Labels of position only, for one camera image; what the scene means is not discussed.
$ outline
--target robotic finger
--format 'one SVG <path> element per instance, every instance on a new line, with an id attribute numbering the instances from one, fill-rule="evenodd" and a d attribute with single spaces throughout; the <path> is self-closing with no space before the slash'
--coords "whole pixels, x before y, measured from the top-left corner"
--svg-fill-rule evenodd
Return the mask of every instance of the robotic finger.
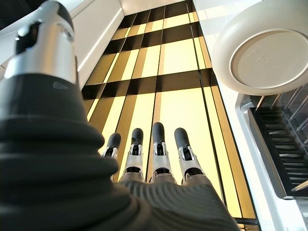
<path id="1" fill-rule="evenodd" d="M 127 155 L 125 170 L 120 181 L 135 180 L 144 182 L 142 172 L 142 142 L 143 131 L 140 128 L 134 129 L 131 135 L 131 146 Z"/>
<path id="2" fill-rule="evenodd" d="M 165 144 L 165 129 L 163 124 L 157 122 L 153 125 L 153 167 L 150 183 L 171 182 L 176 183 L 172 172 Z"/>
<path id="3" fill-rule="evenodd" d="M 121 135 L 119 133 L 113 133 L 108 140 L 107 147 L 104 150 L 102 157 L 109 157 L 113 159 L 117 159 L 117 150 L 121 143 Z"/>
<path id="4" fill-rule="evenodd" d="M 179 152 L 180 168 L 183 176 L 182 184 L 210 184 L 198 162 L 197 156 L 193 153 L 185 129 L 177 128 L 174 132 L 174 137 Z"/>

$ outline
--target black rubber fingertip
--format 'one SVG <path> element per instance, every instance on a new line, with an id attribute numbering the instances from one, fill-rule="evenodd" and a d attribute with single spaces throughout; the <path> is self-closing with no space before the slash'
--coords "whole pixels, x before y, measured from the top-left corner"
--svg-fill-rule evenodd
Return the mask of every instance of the black rubber fingertip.
<path id="1" fill-rule="evenodd" d="M 164 125 L 159 122 L 153 124 L 152 135 L 154 143 L 161 144 L 162 142 L 165 142 Z"/>
<path id="2" fill-rule="evenodd" d="M 177 148 L 187 148 L 190 146 L 187 132 L 183 128 L 177 128 L 174 132 L 175 142 L 177 143 Z"/>
<path id="3" fill-rule="evenodd" d="M 140 128 L 135 128 L 131 135 L 131 144 L 142 145 L 143 142 L 143 131 Z"/>
<path id="4" fill-rule="evenodd" d="M 107 147 L 119 148 L 121 143 L 121 135 L 119 133 L 113 133 L 108 140 Z"/>

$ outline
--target white ceiling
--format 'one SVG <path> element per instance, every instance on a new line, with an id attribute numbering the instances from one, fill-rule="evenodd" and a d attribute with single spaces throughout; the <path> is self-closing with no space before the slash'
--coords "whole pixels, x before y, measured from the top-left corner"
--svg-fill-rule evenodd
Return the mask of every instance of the white ceiling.
<path id="1" fill-rule="evenodd" d="M 172 4 L 183 0 L 119 0 L 124 15 L 146 11 L 156 7 Z"/>

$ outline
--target white plate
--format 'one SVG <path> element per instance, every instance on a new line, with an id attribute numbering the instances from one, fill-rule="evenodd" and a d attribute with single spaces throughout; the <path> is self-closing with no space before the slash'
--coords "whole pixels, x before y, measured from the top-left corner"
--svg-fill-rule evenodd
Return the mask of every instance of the white plate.
<path id="1" fill-rule="evenodd" d="M 308 82 L 308 0 L 265 0 L 237 15 L 214 46 L 217 78 L 238 92 L 273 95 Z"/>

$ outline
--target robotic hand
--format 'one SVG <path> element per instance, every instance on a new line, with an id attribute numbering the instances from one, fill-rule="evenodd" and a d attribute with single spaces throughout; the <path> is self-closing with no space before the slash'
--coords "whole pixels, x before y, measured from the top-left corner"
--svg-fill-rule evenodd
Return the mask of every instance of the robotic hand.
<path id="1" fill-rule="evenodd" d="M 43 3 L 16 40 L 16 55 L 0 82 L 2 230 L 238 230 L 209 181 L 190 185 L 196 173 L 190 167 L 201 171 L 195 161 L 182 165 L 185 186 L 170 182 L 166 157 L 163 168 L 154 168 L 155 183 L 112 183 L 118 165 L 99 155 L 104 140 L 87 122 L 73 24 L 61 4 Z M 155 155 L 167 156 L 163 139 L 156 141 Z M 132 144 L 139 156 L 141 143 Z M 192 161 L 189 145 L 178 146 Z M 171 180 L 159 182 L 161 174 Z"/>

